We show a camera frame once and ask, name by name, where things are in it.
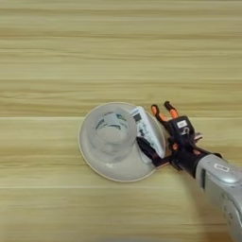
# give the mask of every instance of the sticker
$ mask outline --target sticker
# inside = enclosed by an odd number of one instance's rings
[[[184,128],[186,126],[187,126],[187,123],[186,123],[185,120],[178,122],[178,128],[179,129]]]
[[[222,164],[215,164],[215,169],[222,170],[224,172],[230,172],[230,168],[228,166],[224,166]]]

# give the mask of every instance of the white plate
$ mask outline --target white plate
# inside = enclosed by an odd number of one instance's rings
[[[112,104],[118,105],[121,109],[127,112],[136,108],[136,106],[129,103],[115,102]],[[96,158],[96,156],[92,153],[92,145],[87,142],[88,138],[86,125],[88,123],[90,113],[86,115],[85,120],[80,127],[78,141],[79,149],[84,160],[96,173],[106,179],[115,182],[137,182],[148,177],[156,170],[156,167],[152,163],[148,162],[148,158],[146,163],[141,159],[140,151],[137,144],[133,146],[131,154],[122,162],[107,164],[101,161],[101,157]],[[150,118],[151,124],[153,125],[154,129],[157,131],[157,133],[160,134],[159,139],[162,147],[165,149],[165,140],[162,129],[159,128],[158,123],[149,113],[148,117]]]

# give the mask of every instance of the wood grain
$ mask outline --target wood grain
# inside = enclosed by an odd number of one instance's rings
[[[102,103],[169,99],[242,165],[241,30],[241,1],[2,1],[0,241],[231,242],[188,175],[107,181],[78,129]]]

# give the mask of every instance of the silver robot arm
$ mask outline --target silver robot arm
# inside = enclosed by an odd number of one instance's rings
[[[196,180],[224,214],[235,242],[242,241],[242,171],[214,154],[203,157]]]

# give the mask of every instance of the transparent cup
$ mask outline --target transparent cup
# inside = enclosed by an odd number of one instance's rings
[[[131,153],[137,128],[128,112],[111,103],[90,113],[87,133],[95,156],[105,163],[116,163]]]

